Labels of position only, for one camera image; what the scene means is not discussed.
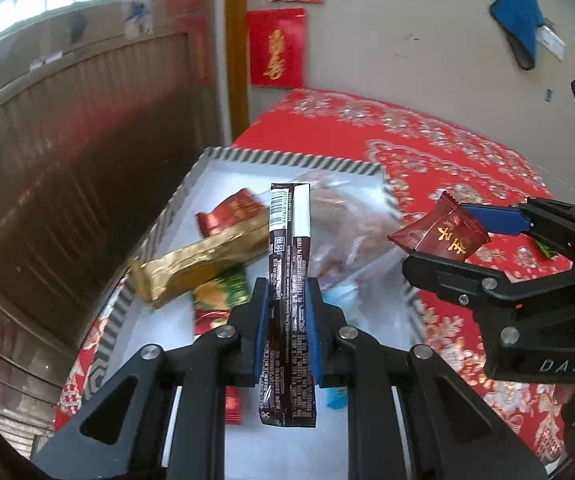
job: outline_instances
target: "red tablecloth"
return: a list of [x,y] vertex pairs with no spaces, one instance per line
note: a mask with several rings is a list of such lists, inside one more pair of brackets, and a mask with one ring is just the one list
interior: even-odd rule
[[[426,114],[338,92],[290,92],[235,145],[379,162],[392,179],[404,222],[432,209],[444,189],[460,202],[494,205],[550,197],[525,158],[497,142]],[[562,256],[543,257],[523,236],[492,235],[468,261],[503,270],[516,281],[570,268]],[[468,309],[427,292],[421,301],[427,343],[544,462],[557,458],[563,424],[553,386],[487,378],[481,337]]]

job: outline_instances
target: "silver bolt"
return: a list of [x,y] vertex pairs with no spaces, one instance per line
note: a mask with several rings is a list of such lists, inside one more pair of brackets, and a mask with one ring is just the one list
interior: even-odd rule
[[519,340],[519,337],[519,330],[513,326],[506,326],[503,330],[501,330],[501,342],[503,343],[503,346],[514,345]]
[[161,347],[157,345],[147,345],[141,348],[141,357],[143,359],[156,359],[161,353]]
[[342,326],[339,329],[339,336],[341,339],[356,339],[359,336],[359,330],[353,326]]
[[221,325],[215,328],[216,336],[221,339],[229,339],[236,334],[236,329],[232,325]]
[[494,290],[499,283],[494,278],[485,278],[481,285],[485,290]]
[[434,355],[434,350],[427,345],[416,345],[414,347],[414,355],[425,361]]

